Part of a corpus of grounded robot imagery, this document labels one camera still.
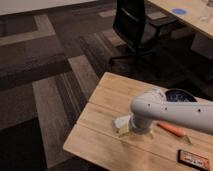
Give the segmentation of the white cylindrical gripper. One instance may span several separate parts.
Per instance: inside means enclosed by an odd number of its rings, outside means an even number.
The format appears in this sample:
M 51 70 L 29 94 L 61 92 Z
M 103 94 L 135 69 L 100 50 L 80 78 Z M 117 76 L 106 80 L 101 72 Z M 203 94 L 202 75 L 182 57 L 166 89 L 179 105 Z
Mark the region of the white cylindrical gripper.
M 140 116 L 132 115 L 129 124 L 126 123 L 118 130 L 120 136 L 125 136 L 133 131 L 136 134 L 145 134 L 150 131 L 152 120 Z

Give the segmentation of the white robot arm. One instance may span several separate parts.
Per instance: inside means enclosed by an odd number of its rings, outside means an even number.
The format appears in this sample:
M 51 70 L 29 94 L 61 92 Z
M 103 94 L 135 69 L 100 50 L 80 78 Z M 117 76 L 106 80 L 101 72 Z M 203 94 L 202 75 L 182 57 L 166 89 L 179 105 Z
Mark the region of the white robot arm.
M 152 122 L 159 120 L 213 135 L 213 102 L 168 101 L 170 92 L 173 89 L 154 88 L 134 97 L 130 103 L 131 114 L 114 120 L 118 132 L 145 134 Z

